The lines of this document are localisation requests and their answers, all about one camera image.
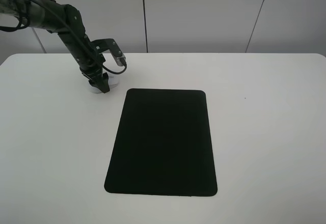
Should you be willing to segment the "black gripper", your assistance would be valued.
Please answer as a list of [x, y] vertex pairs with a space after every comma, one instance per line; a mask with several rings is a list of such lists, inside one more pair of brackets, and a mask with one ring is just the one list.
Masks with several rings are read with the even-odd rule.
[[103, 73], [101, 66], [105, 62], [105, 58], [95, 48], [91, 48], [89, 51], [97, 61], [94, 61], [83, 49], [75, 49], [75, 60], [79, 69], [90, 80], [92, 93], [108, 93], [110, 91], [109, 76], [107, 73]]

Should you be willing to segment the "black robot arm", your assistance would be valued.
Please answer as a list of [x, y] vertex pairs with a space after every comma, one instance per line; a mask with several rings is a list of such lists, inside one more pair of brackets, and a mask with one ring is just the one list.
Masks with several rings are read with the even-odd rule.
[[125, 66], [123, 53], [115, 40], [108, 38], [91, 41], [79, 10], [72, 5], [61, 5], [55, 0], [1, 0], [1, 13], [18, 20], [15, 27], [1, 26], [3, 32], [33, 27], [57, 34], [90, 86], [102, 93], [111, 90], [109, 74], [112, 73], [104, 66], [103, 52], [110, 51], [117, 64]]

